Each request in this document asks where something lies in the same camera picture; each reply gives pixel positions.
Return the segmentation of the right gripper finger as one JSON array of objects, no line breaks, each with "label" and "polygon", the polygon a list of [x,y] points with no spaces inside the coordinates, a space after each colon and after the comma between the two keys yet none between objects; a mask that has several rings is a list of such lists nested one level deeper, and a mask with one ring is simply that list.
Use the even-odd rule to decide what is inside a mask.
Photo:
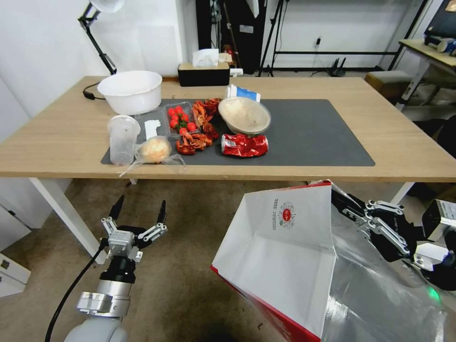
[{"label": "right gripper finger", "polygon": [[390,202],[378,200],[362,201],[340,189],[332,189],[331,203],[336,209],[348,218],[366,218],[372,213],[389,212],[403,215],[403,206],[394,205]]},{"label": "right gripper finger", "polygon": [[342,210],[341,214],[358,226],[357,230],[364,234],[364,238],[381,254],[394,252],[395,255],[409,255],[410,249],[402,236],[393,230],[384,220],[374,217],[368,212],[364,215],[353,210]]}]

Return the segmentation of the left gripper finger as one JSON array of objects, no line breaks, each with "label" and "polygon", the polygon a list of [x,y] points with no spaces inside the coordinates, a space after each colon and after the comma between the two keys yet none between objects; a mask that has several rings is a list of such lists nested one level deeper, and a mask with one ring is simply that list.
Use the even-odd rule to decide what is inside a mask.
[{"label": "left gripper finger", "polygon": [[163,200],[157,217],[157,223],[151,228],[145,230],[143,233],[138,235],[138,239],[143,242],[153,242],[157,238],[164,235],[168,228],[165,225],[166,220],[166,200]]},{"label": "left gripper finger", "polygon": [[108,217],[101,218],[101,224],[104,227],[107,236],[110,236],[117,230],[116,220],[118,219],[124,203],[124,195],[121,195],[117,202],[111,207]]}]

